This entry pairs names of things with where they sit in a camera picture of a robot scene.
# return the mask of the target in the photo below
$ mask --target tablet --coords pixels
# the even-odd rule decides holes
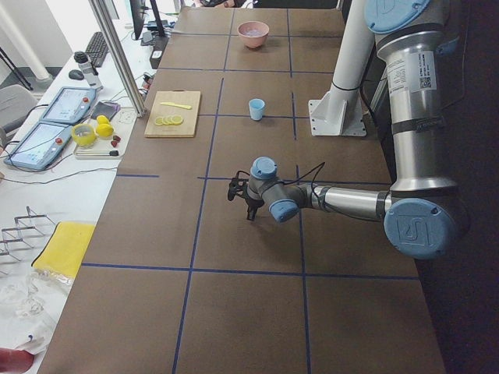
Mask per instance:
[[[63,87],[48,105],[41,119],[75,125],[92,106],[96,92],[94,88]]]
[[[41,171],[47,168],[71,140],[70,125],[39,121],[4,159],[8,165]]]

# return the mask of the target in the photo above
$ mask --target pink bowl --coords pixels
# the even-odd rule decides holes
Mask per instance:
[[[258,48],[265,43],[269,27],[266,23],[258,21],[249,21],[239,25],[239,38],[248,48]]]

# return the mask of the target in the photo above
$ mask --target yellow sponge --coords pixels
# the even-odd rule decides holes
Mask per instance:
[[[94,224],[60,222],[44,250],[31,263],[31,266],[74,279],[78,274],[94,229]]]

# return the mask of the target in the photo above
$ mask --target keyboard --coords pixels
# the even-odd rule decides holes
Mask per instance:
[[[88,42],[87,49],[85,53],[90,57],[94,66],[99,68],[104,63],[106,58],[106,53],[108,53],[108,45],[104,40],[104,35],[101,31],[96,32],[92,35],[92,38]]]

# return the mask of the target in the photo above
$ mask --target brown table surface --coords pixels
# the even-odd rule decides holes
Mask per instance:
[[[258,50],[237,26],[267,23]],[[254,222],[227,201],[258,156],[294,179],[386,190],[373,131],[312,137],[307,102],[331,85],[340,12],[183,9],[147,97],[200,90],[196,137],[146,139],[124,160],[41,373],[442,373],[413,261],[382,224],[313,210]],[[267,102],[260,122],[248,100]]]

